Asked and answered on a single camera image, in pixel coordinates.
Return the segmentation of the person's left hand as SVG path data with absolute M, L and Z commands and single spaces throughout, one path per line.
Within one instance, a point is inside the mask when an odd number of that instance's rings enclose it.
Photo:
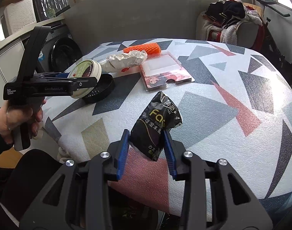
M 37 136 L 42 127 L 42 120 L 42 107 L 37 112 L 33 112 L 32 108 L 28 105 L 14 108 L 6 101 L 0 108 L 0 135 L 6 144 L 13 144 L 12 130 L 27 122 L 31 125 L 32 136 Z

